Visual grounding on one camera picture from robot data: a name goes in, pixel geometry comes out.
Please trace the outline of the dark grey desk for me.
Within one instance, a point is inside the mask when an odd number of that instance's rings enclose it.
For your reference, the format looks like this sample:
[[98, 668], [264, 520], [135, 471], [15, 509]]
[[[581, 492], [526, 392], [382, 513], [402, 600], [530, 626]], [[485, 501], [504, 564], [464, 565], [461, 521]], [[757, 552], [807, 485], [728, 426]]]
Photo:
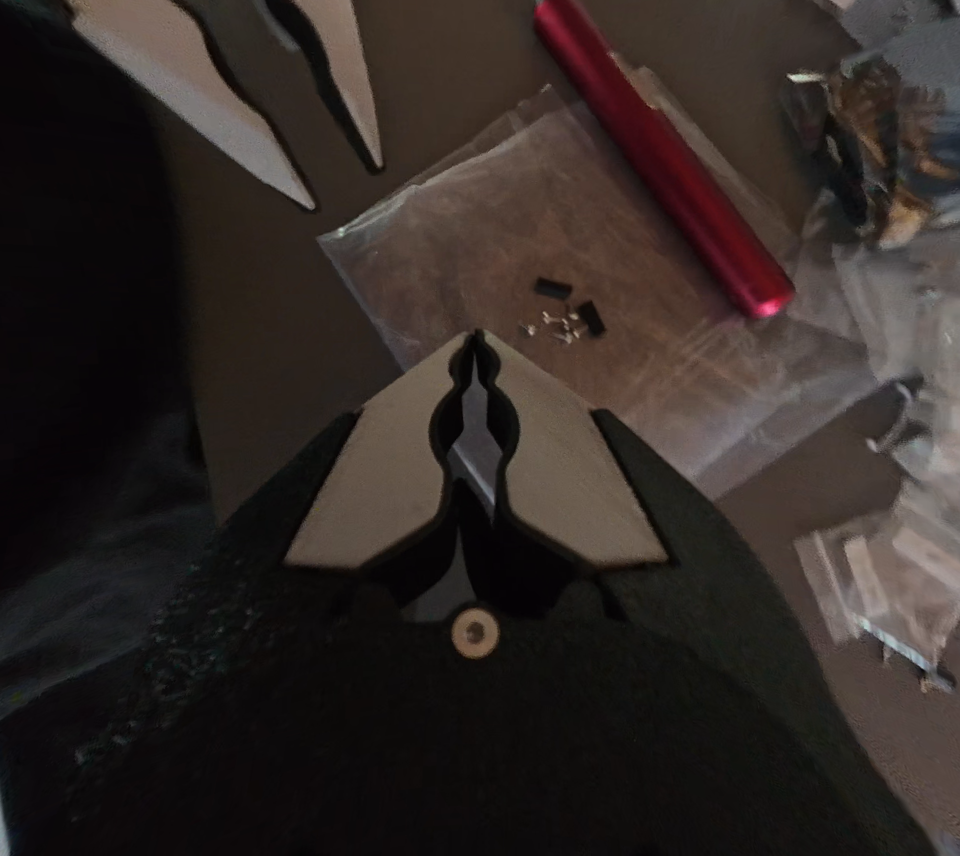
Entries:
[[[652, 69], [714, 146], [798, 226], [812, 176], [779, 90], [853, 49], [808, 0], [581, 0], [618, 52]], [[951, 10], [950, 0], [931, 0]], [[317, 238], [566, 81], [530, 0], [354, 0], [386, 169], [369, 175], [268, 35], [236, 71], [274, 106], [320, 208], [300, 210], [161, 106], [151, 110], [181, 217], [191, 384], [214, 513], [225, 520], [330, 419], [397, 368]]]

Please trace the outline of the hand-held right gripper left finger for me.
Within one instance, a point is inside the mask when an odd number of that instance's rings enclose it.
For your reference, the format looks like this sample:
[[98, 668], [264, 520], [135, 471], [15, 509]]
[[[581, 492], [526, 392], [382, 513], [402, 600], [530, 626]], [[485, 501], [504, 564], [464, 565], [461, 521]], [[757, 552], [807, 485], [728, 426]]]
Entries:
[[362, 569], [441, 521], [473, 374], [474, 335], [458, 334], [366, 402], [285, 564]]

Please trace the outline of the dark foil bag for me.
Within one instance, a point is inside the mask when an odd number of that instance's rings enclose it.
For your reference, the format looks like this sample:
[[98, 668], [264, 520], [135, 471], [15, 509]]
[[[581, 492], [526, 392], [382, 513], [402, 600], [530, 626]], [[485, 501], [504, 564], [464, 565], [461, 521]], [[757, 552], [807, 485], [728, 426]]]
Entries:
[[781, 101], [846, 236], [899, 250], [959, 222], [958, 82], [879, 55], [794, 71]]

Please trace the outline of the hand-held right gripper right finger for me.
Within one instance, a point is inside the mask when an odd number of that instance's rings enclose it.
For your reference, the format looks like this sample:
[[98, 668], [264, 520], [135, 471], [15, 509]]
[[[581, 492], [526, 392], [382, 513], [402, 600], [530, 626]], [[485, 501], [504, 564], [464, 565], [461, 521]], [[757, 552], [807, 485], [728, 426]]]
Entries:
[[591, 569], [667, 562], [590, 404], [488, 331], [478, 333], [478, 370], [501, 450], [498, 509]]

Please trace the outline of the cluster of small screws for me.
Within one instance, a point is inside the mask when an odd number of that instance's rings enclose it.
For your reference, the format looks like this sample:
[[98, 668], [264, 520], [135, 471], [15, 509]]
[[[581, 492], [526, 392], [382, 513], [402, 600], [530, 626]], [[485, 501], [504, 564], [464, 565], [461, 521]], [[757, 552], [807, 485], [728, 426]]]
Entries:
[[563, 346], [573, 346], [592, 334], [592, 329], [579, 310], [565, 305], [561, 310], [543, 310], [538, 319], [522, 321], [517, 331], [526, 339], [542, 337]]

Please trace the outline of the pile of clear plastic bags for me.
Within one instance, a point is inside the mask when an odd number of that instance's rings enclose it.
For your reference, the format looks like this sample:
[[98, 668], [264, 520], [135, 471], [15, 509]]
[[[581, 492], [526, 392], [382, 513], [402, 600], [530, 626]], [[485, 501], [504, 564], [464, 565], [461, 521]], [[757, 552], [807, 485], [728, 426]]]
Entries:
[[[822, 238], [797, 236], [777, 206], [721, 154], [648, 68], [614, 55], [642, 97], [662, 109], [795, 288], [765, 320], [745, 318], [704, 269], [583, 101], [547, 87], [473, 142], [319, 238], [403, 374], [454, 337], [474, 336], [463, 432], [449, 453], [440, 521], [366, 574], [413, 562], [438, 538], [462, 536], [474, 596], [528, 618], [566, 588], [608, 575], [665, 569], [683, 528], [706, 529], [713, 499], [896, 377], [909, 359], [875, 372], [869, 341]], [[573, 286], [569, 300], [534, 293], [540, 276]], [[520, 322], [591, 300], [606, 334], [565, 346], [526, 338]], [[488, 427], [478, 370], [487, 331], [585, 400], [665, 548], [664, 563], [592, 569], [498, 508], [501, 450]]]

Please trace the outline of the dark red screwdriver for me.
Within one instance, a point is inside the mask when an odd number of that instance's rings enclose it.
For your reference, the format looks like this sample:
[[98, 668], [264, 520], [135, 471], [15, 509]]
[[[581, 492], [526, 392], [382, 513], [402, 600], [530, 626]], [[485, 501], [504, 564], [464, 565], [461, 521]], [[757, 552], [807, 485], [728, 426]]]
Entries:
[[784, 269], [684, 140], [621, 69], [578, 0], [533, 0], [534, 34], [654, 202], [738, 312], [774, 318], [796, 290]]

